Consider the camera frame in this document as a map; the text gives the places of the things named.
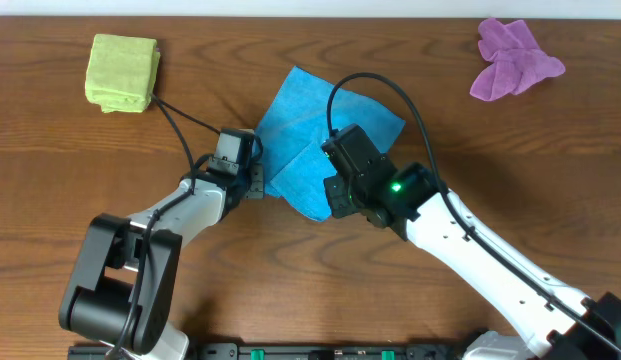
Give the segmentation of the blue microfiber cloth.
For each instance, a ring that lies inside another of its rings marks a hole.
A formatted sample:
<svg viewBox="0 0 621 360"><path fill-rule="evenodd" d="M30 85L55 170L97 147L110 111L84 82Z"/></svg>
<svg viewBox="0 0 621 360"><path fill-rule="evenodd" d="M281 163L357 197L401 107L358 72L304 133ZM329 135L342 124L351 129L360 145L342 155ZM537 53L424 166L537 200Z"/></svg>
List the blue microfiber cloth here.
<svg viewBox="0 0 621 360"><path fill-rule="evenodd" d="M324 180L336 174L321 150L329 137L326 110L332 89L331 83L293 68L256 128L263 144L265 192L317 222L331 216ZM359 125L386 152L405 121L376 100L341 89L333 101L332 125L350 124Z"/></svg>

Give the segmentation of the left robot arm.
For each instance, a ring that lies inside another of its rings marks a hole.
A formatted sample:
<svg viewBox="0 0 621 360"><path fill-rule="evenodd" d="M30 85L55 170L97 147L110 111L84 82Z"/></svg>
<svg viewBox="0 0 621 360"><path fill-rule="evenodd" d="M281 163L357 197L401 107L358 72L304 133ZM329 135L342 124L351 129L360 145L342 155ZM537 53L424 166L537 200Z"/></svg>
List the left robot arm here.
<svg viewBox="0 0 621 360"><path fill-rule="evenodd" d="M189 359L189 337L169 323L182 249L247 198L263 196L261 164L209 166L128 217L96 216L61 300L58 321L105 344L108 359Z"/></svg>

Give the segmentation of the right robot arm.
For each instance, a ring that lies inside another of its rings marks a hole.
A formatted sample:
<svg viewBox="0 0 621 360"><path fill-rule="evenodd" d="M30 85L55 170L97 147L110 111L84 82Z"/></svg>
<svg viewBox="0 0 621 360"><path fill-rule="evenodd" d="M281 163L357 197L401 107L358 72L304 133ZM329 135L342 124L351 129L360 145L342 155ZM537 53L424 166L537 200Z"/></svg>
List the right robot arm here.
<svg viewBox="0 0 621 360"><path fill-rule="evenodd" d="M487 331L465 359L621 359L621 299L594 300L551 276L481 222L436 170L386 157L336 161L326 179L336 218L359 213L433 255L486 299L515 335Z"/></svg>

